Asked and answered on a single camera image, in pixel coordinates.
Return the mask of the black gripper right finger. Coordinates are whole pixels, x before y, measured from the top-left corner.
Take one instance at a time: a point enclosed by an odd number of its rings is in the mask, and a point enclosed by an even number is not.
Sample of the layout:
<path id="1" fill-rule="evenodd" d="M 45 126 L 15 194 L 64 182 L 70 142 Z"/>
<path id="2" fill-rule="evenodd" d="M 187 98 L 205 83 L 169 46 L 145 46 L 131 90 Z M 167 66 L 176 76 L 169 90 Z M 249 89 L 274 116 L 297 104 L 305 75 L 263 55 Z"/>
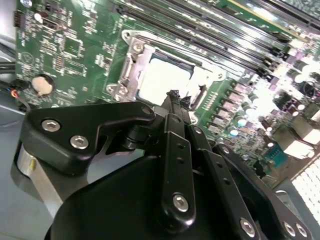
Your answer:
<path id="1" fill-rule="evenodd" d="M 276 194 L 225 144 L 210 146 L 204 132 L 188 137 L 205 180 L 221 203 L 228 240 L 310 240 L 312 234 Z"/>

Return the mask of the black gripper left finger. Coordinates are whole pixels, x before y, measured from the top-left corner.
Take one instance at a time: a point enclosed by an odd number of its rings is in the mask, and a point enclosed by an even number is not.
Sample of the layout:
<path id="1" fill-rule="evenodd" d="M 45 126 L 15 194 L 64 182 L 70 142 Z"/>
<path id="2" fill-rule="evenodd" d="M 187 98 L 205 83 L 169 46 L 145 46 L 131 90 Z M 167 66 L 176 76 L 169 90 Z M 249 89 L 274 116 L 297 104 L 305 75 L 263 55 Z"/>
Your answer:
<path id="1" fill-rule="evenodd" d="M 17 165 L 41 198 L 58 207 L 75 192 L 137 160 L 159 159 L 156 219 L 163 227 L 196 220 L 189 97 L 177 90 L 154 108 L 142 102 L 37 109 L 27 114 Z"/>

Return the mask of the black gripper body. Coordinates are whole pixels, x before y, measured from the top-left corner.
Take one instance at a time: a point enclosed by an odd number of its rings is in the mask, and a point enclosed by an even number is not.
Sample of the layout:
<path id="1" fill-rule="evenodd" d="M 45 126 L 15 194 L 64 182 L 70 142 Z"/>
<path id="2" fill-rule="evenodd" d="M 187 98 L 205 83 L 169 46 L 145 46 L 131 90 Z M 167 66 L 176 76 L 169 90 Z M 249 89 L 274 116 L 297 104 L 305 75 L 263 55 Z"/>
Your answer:
<path id="1" fill-rule="evenodd" d="M 133 161 L 73 193 L 59 208 L 48 240 L 237 240 L 207 178 L 193 175 L 196 219 L 182 233 L 167 232 L 155 215 L 156 157 Z"/>

